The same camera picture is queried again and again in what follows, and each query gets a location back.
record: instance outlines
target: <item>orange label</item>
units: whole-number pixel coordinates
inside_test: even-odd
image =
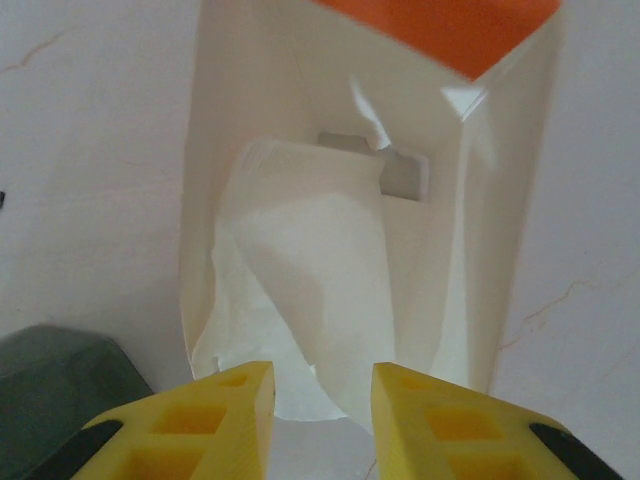
[[[316,0],[475,80],[535,32],[561,0]]]

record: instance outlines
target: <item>orange top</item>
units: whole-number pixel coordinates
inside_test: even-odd
[[[561,0],[316,0],[475,80],[535,32]]]

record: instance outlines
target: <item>tissue box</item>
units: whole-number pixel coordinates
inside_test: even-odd
[[[187,349],[215,302],[213,226],[231,164],[260,136],[316,144],[329,132],[374,144],[355,81],[391,144],[430,160],[419,288],[403,306],[424,323],[396,337],[429,333],[435,347],[413,345],[398,362],[486,391],[561,41],[559,4],[370,3],[203,2],[180,248]]]

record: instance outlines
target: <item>white tissue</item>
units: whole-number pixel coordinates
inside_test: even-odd
[[[269,139],[245,149],[216,219],[215,308],[197,375],[215,361],[272,360],[277,416],[346,414],[371,428],[372,365],[395,359],[383,167]]]

